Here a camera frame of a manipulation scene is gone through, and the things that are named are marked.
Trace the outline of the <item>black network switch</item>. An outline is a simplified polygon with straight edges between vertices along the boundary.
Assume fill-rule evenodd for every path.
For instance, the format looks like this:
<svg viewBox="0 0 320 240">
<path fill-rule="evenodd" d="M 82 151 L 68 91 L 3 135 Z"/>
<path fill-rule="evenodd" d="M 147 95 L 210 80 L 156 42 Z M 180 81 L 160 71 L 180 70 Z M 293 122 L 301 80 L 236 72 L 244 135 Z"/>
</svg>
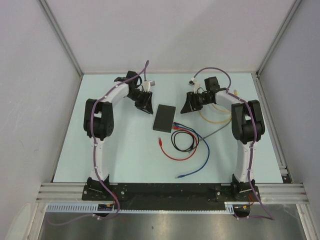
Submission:
<svg viewBox="0 0 320 240">
<path fill-rule="evenodd" d="M 158 132 L 171 133 L 176 107 L 159 104 L 152 129 Z"/>
</svg>

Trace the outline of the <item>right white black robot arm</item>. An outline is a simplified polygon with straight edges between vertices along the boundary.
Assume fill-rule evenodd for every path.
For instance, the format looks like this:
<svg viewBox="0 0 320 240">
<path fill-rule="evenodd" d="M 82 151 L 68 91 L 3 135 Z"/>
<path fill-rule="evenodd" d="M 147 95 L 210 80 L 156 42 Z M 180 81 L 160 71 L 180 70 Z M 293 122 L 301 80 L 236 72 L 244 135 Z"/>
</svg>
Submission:
<svg viewBox="0 0 320 240">
<path fill-rule="evenodd" d="M 256 195 L 254 180 L 254 157 L 257 142 L 265 133 L 265 123 L 258 100 L 246 101 L 220 87 L 216 77 L 204 80 L 206 90 L 198 93 L 201 84 L 192 78 L 189 85 L 193 91 L 186 94 L 186 101 L 180 113 L 199 111 L 204 105 L 216 104 L 231 112 L 231 131 L 237 140 L 237 163 L 232 175 L 230 194 L 237 201 L 246 201 L 249 195 Z"/>
</svg>

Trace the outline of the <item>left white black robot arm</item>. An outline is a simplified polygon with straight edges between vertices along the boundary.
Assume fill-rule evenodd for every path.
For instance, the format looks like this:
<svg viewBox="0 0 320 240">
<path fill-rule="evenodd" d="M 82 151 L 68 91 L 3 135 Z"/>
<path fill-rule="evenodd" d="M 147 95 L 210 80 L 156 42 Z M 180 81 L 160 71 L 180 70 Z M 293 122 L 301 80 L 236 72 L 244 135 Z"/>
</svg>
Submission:
<svg viewBox="0 0 320 240">
<path fill-rule="evenodd" d="M 103 148 L 114 130 L 114 107 L 123 99 L 134 101 L 134 106 L 147 114 L 153 114 L 151 87 L 153 80 L 142 79 L 140 74 L 128 71 L 125 77 L 117 77 L 107 93 L 99 99 L 87 99 L 83 129 L 92 141 L 93 165 L 87 179 L 86 195 L 93 193 L 98 199 L 110 196 L 110 171 L 103 164 Z"/>
</svg>

